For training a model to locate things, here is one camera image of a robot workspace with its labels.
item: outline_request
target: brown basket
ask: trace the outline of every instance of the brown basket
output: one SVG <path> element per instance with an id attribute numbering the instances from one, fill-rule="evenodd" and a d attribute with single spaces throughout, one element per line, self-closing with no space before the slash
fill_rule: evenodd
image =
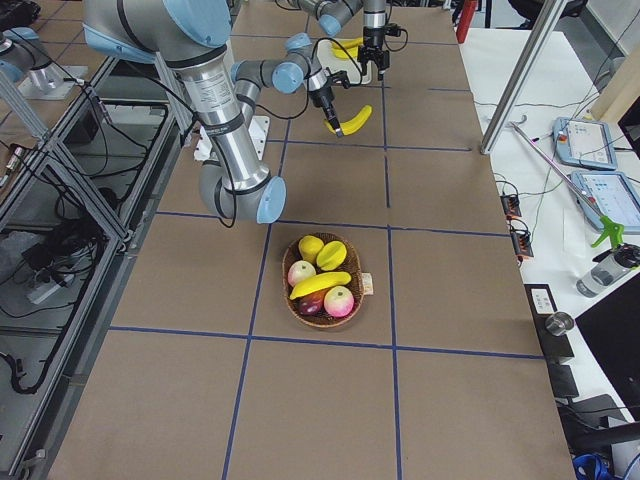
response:
<path id="1" fill-rule="evenodd" d="M 284 283 L 285 301 L 287 302 L 287 306 L 289 307 L 289 310 L 291 311 L 293 316 L 300 320 L 302 323 L 306 323 L 307 325 L 316 328 L 331 328 L 344 325 L 349 320 L 351 320 L 356 313 L 358 313 L 358 310 L 360 310 L 360 306 L 362 305 L 362 298 L 364 296 L 364 287 L 362 286 L 362 270 L 360 269 L 360 259 L 358 258 L 358 253 L 356 252 L 355 248 L 353 248 L 353 245 L 351 245 L 351 243 L 349 243 L 344 238 L 339 237 L 338 235 L 334 235 L 333 233 L 311 233 L 310 235 L 318 237 L 325 244 L 334 240 L 339 240 L 347 247 L 347 258 L 342 265 L 336 268 L 335 271 L 347 272 L 351 275 L 351 282 L 349 282 L 345 286 L 349 290 L 351 290 L 351 293 L 353 294 L 353 299 L 355 302 L 353 310 L 351 310 L 351 313 L 349 313 L 349 315 L 342 318 L 332 317 L 324 310 L 317 315 L 300 315 L 300 313 L 298 313 L 298 310 L 296 309 L 297 300 L 289 300 L 289 294 L 291 293 L 292 287 L 289 285 L 289 282 L 287 282 L 287 274 L 289 272 L 289 268 L 291 268 L 291 265 L 293 265 L 294 262 L 302 260 L 302 255 L 300 255 L 300 251 L 298 250 L 298 242 L 300 241 L 300 238 L 289 245 L 289 248 L 287 248 L 287 251 L 284 254 L 284 258 L 282 259 L 282 279 Z"/>

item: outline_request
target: white table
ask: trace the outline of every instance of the white table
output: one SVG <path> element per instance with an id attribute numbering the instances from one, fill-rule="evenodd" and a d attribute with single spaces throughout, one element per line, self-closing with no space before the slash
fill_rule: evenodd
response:
<path id="1" fill-rule="evenodd" d="M 486 130 L 496 107 L 478 103 L 498 103 L 528 35 L 529 32 L 519 30 L 471 29 L 466 42 L 461 46 L 483 130 Z M 526 115 L 527 120 L 521 128 L 531 138 L 541 137 L 539 145 L 552 156 L 552 139 L 542 137 L 551 133 L 557 117 L 571 117 L 577 108 L 585 104 L 564 108 L 551 105 L 581 102 L 596 92 L 567 39 L 562 33 L 554 32 L 517 101 L 518 105 L 532 103 L 548 106 L 518 106 L 514 109 L 511 120 L 520 121 Z M 610 129 L 612 138 L 622 135 L 617 125 L 610 125 Z M 614 142 L 614 145 L 629 147 L 625 138 Z M 634 153 L 617 152 L 617 156 L 618 170 L 640 178 L 640 162 Z M 491 163 L 494 172 L 514 183 L 521 194 L 549 190 L 560 182 L 559 177 L 551 172 L 545 188 L 545 178 L 550 170 L 548 165 L 513 130 L 506 129 L 502 132 L 491 152 Z M 563 170 L 568 173 L 574 169 L 563 167 Z M 512 193 L 513 190 L 506 186 L 505 192 Z M 522 218 L 530 229 L 536 224 L 539 201 L 540 196 L 521 195 Z M 525 260 L 520 270 L 523 282 L 549 284 L 558 309 L 574 317 L 580 315 L 613 291 L 610 288 L 590 299 L 580 295 L 575 289 L 576 280 L 594 265 L 592 258 L 607 246 L 602 244 L 597 249 L 590 247 L 598 236 L 599 233 L 586 222 L 576 204 L 575 196 L 566 186 L 561 185 L 545 194 L 533 235 L 535 257 Z M 631 243 L 640 241 L 632 236 L 627 236 L 626 240 Z M 627 275 L 623 281 L 628 281 L 632 276 Z M 623 405 L 578 329 L 571 330 L 568 338 L 575 353 L 575 359 L 569 365 L 580 393 L 576 400 L 608 394 L 618 405 Z M 631 415 L 626 411 L 623 413 L 627 420 L 633 421 Z"/>

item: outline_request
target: green clip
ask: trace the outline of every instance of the green clip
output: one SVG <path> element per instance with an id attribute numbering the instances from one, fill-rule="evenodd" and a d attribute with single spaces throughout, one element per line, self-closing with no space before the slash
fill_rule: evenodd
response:
<path id="1" fill-rule="evenodd" d="M 602 234 L 598 237 L 598 239 L 591 244 L 593 248 L 600 245 L 606 238 L 611 242 L 611 248 L 616 248 L 622 245 L 622 234 L 624 233 L 624 225 L 620 223 L 616 223 L 611 220 L 606 215 L 600 217 L 600 221 L 604 226 L 602 230 Z"/>

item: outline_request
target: chair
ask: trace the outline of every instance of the chair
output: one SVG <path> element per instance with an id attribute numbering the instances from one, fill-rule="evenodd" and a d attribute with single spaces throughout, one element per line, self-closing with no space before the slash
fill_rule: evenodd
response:
<path id="1" fill-rule="evenodd" d="M 577 17 L 587 5 L 589 0 L 570 0 L 564 7 L 564 11 L 560 17 Z M 518 12 L 518 15 L 526 18 L 526 21 L 520 25 L 520 28 L 531 30 L 535 23 L 540 10 L 542 10 L 543 0 L 509 0 L 511 6 Z"/>

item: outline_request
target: clear bottle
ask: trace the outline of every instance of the clear bottle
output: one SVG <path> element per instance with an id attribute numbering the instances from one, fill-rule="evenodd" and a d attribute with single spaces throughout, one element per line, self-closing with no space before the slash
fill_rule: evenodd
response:
<path id="1" fill-rule="evenodd" d="M 594 261 L 599 263 L 576 283 L 576 288 L 585 297 L 595 297 L 602 293 L 632 268 L 640 265 L 640 248 L 623 243 L 614 250 L 594 258 Z"/>

